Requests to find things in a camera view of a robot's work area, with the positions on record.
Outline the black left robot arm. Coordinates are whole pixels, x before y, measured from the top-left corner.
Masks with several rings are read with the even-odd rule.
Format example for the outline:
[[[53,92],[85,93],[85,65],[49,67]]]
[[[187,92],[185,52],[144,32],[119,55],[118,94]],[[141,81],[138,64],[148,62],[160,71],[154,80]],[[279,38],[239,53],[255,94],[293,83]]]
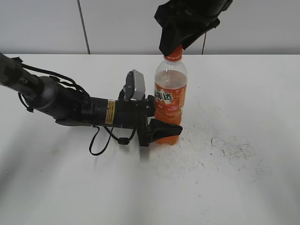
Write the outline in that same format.
[[[177,136],[182,127],[154,118],[154,97],[145,95],[145,81],[131,70],[117,100],[91,97],[73,79],[25,65],[18,58],[0,57],[0,83],[15,90],[29,112],[40,111],[68,127],[103,127],[114,138],[114,128],[131,129],[140,146]]]

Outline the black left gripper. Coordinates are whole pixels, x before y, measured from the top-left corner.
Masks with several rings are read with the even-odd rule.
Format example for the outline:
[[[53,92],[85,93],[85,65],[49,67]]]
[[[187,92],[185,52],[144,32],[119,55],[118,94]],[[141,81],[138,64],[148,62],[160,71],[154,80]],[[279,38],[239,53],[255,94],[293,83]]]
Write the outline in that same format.
[[[151,119],[148,125],[148,118],[154,116],[154,96],[148,95],[140,101],[124,100],[124,94],[120,94],[116,101],[114,116],[114,127],[133,130],[130,137],[117,137],[117,142],[127,145],[133,139],[135,133],[138,135],[139,145],[148,147],[152,142],[159,144],[175,144],[183,128]]]

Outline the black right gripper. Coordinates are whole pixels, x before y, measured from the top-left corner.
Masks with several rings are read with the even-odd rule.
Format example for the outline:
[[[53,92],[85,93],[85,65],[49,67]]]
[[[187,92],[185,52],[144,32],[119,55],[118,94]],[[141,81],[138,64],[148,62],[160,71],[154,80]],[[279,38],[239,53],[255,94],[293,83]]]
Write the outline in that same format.
[[[160,5],[154,18],[162,27],[161,53],[169,56],[180,45],[186,50],[220,24],[219,15],[232,3],[232,0],[170,0]]]

